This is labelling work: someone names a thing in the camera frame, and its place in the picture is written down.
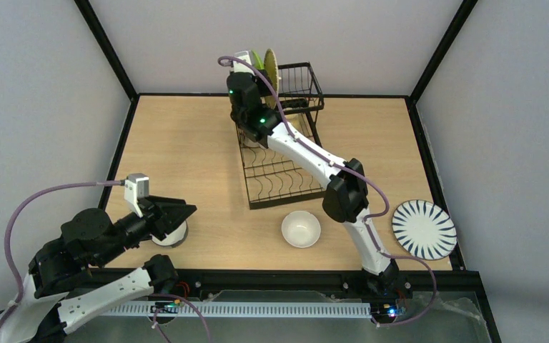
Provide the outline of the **green plate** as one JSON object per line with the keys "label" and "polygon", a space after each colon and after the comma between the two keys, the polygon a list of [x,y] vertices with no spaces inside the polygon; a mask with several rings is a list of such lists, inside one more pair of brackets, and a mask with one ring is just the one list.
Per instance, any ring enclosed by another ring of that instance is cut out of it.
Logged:
{"label": "green plate", "polygon": [[258,70],[264,70],[263,58],[255,51],[251,50],[252,65]]}

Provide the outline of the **round bamboo tray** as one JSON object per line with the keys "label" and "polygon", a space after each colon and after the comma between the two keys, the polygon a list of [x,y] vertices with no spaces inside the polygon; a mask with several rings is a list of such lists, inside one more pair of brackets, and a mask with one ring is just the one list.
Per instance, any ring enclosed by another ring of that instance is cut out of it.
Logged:
{"label": "round bamboo tray", "polygon": [[[264,55],[264,70],[267,73],[267,76],[269,78],[270,84],[272,88],[275,91],[275,94],[279,94],[279,69],[278,69],[278,63],[277,58],[272,49],[267,49]],[[271,109],[277,108],[277,102],[275,97],[269,93],[267,96],[264,97],[266,105]]]}

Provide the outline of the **black wire dish rack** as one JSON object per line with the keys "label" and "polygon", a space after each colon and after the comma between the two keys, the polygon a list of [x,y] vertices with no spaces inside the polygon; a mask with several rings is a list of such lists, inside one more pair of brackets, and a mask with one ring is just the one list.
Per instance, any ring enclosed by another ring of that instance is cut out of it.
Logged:
{"label": "black wire dish rack", "polygon": [[301,114],[299,126],[289,122],[274,130],[274,145],[263,147],[237,129],[249,208],[265,209],[324,196],[325,190],[310,171],[298,164],[310,151],[302,144],[321,146],[316,118],[324,97],[309,62],[283,64],[279,69],[279,98],[285,114]]}

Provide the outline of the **blue striped white plate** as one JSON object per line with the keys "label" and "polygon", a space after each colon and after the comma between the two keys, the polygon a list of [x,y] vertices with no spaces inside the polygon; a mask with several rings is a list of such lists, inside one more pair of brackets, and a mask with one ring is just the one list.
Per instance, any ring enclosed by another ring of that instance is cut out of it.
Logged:
{"label": "blue striped white plate", "polygon": [[403,202],[395,209],[392,231],[406,252],[423,260],[448,257],[458,242],[450,215],[438,205],[421,199]]}

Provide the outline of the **yellow mug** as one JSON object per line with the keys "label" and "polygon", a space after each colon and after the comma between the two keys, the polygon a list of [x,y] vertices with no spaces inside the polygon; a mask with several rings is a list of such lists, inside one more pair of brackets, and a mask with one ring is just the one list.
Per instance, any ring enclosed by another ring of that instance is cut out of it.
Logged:
{"label": "yellow mug", "polygon": [[293,126],[299,126],[302,120],[301,114],[285,114],[287,121]]}

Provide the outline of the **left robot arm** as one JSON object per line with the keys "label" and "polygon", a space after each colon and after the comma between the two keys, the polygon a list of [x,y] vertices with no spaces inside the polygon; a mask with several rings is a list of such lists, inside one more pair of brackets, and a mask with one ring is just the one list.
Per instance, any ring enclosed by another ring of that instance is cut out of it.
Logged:
{"label": "left robot arm", "polygon": [[153,256],[113,282],[72,297],[104,267],[152,235],[164,239],[196,212],[183,199],[147,196],[140,213],[112,222],[102,209],[89,208],[62,224],[29,262],[22,296],[0,312],[0,342],[63,342],[88,321],[130,300],[169,292],[178,281],[171,259]]}

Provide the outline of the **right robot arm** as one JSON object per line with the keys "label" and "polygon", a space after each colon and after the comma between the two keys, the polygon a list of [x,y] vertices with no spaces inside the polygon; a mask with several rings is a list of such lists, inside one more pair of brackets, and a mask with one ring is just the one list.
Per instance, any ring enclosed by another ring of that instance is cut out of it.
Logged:
{"label": "right robot arm", "polygon": [[249,140],[291,159],[325,189],[322,208],[350,235],[376,292],[392,289],[399,277],[394,257],[385,250],[372,224],[374,214],[367,199],[368,181],[357,159],[345,161],[325,151],[301,134],[284,114],[262,103],[264,83],[248,72],[227,77],[231,118]]}

